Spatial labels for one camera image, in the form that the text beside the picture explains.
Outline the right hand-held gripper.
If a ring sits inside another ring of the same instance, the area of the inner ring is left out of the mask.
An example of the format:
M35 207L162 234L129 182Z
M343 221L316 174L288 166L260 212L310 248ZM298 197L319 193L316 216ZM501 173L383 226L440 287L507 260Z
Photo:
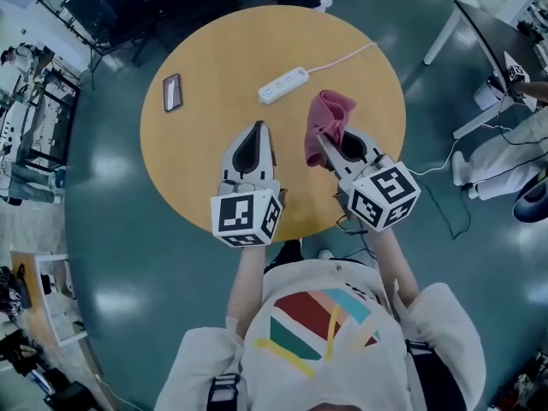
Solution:
M339 180L347 196L343 210L370 229L381 232L409 216L420 187L403 162L384 154L365 132L347 127L342 143L317 136L323 166Z

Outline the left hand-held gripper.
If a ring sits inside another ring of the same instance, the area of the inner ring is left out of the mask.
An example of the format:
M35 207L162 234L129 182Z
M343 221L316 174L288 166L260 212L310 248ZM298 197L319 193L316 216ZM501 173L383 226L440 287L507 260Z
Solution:
M272 243L283 212L276 156L269 127L257 121L241 131L223 153L217 195L211 198L213 235L229 247ZM253 184L249 181L272 180Z

